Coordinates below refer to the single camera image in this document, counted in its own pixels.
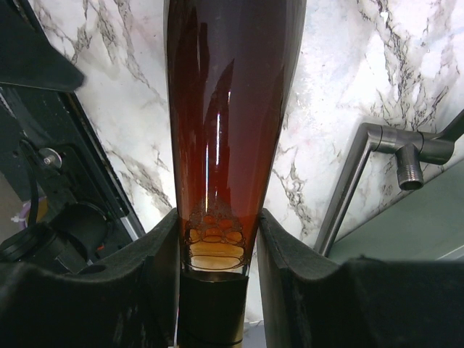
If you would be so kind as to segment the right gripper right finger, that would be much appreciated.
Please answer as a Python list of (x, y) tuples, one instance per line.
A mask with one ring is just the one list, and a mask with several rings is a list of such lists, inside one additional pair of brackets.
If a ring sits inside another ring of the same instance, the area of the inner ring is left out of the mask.
[(461, 347), (463, 264), (337, 264), (259, 220), (257, 256), (269, 347)]

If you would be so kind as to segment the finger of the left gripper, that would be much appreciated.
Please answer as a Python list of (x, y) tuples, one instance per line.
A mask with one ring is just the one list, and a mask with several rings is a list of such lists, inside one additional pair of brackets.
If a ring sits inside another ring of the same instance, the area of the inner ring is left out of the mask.
[(51, 91), (74, 91), (84, 74), (1, 2), (1, 83)]

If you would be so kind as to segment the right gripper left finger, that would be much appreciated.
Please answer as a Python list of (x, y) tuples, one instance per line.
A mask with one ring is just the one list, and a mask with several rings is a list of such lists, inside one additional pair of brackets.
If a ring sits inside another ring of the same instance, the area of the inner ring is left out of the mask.
[(3, 347), (172, 347), (178, 215), (79, 274), (1, 264)]

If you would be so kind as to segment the dark bottle gold foil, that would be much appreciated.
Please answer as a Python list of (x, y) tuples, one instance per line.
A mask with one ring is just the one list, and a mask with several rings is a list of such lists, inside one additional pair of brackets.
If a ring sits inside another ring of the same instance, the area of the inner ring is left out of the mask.
[(166, 1), (179, 347), (240, 347), (305, 1)]

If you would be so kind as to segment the translucent green plastic toolbox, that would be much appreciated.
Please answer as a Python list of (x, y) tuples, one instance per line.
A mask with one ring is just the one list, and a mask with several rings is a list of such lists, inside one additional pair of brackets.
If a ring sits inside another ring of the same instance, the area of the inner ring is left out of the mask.
[[(363, 123), (357, 130), (314, 249), (336, 261), (365, 255), (385, 260), (463, 260), (463, 163), (429, 183), (422, 164), (447, 163), (463, 136), (463, 114), (440, 133)], [(370, 153), (394, 155), (408, 195), (336, 240)]]

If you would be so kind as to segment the dark metal crank tool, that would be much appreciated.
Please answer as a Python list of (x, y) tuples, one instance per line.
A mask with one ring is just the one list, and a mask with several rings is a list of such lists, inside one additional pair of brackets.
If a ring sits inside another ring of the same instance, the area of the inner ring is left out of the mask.
[(423, 188), (450, 163), (462, 136), (463, 122), (458, 120), (438, 133), (361, 124), (335, 185), (315, 251), (327, 256), (337, 241), (352, 236), (406, 194)]

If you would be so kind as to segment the black front mounting rail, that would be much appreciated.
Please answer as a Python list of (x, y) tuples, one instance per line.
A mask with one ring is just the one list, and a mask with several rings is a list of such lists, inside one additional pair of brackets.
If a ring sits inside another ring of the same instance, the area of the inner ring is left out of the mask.
[(1, 115), (12, 143), (1, 166), (24, 173), (30, 194), (25, 226), (1, 243), (2, 261), (79, 273), (143, 236), (74, 96), (5, 86)]

